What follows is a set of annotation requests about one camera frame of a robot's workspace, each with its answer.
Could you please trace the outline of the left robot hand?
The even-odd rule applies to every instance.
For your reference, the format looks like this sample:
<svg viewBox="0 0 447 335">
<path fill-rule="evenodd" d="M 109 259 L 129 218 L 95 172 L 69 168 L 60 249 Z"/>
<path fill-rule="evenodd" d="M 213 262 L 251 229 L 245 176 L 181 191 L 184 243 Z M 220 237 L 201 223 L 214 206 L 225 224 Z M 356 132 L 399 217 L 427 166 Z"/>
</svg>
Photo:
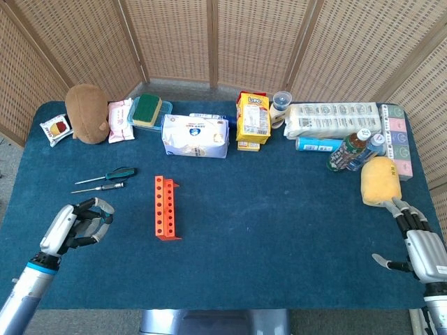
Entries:
<svg viewBox="0 0 447 335">
<path fill-rule="evenodd" d="M 64 206 L 40 242 L 40 250 L 60 258 L 70 248 L 96 244 L 104 238 L 115 209 L 105 200 L 90 198 Z"/>
</svg>

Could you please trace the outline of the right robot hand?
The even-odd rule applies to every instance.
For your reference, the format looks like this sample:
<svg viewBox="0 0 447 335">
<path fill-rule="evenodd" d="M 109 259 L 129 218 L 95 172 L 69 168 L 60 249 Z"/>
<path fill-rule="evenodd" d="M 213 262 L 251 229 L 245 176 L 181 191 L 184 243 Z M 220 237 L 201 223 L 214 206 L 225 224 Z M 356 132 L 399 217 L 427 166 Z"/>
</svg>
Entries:
<svg viewBox="0 0 447 335">
<path fill-rule="evenodd" d="M 395 219 L 406 246 L 408 260 L 387 260 L 377 253 L 372 258 L 382 267 L 412 273 L 423 284 L 446 282 L 446 247 L 435 233 L 425 215 L 408 202 L 393 197 L 383 201 Z"/>
</svg>

